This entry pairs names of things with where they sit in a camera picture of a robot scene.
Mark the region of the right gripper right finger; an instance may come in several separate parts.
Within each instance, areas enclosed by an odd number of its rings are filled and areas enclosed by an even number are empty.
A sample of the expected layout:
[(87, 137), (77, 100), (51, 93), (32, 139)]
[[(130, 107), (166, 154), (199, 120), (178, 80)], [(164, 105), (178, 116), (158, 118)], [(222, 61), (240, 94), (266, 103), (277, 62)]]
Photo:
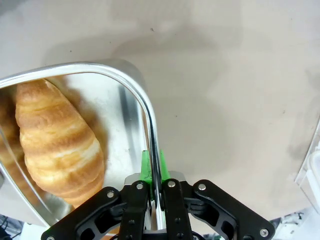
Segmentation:
[(191, 240), (195, 236), (190, 218), (212, 228), (225, 240), (270, 240), (273, 224), (207, 179), (190, 185), (170, 175), (160, 154), (162, 197), (169, 240)]

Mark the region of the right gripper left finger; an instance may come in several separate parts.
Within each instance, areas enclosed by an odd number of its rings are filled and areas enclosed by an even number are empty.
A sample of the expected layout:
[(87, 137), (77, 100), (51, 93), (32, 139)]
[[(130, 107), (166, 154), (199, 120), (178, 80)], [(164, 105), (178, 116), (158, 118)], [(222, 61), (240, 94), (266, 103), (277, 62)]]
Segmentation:
[(151, 240), (145, 230), (150, 197), (151, 167), (148, 151), (142, 152), (138, 180), (118, 191), (107, 186), (51, 226), (43, 240), (100, 240), (119, 226), (117, 240)]

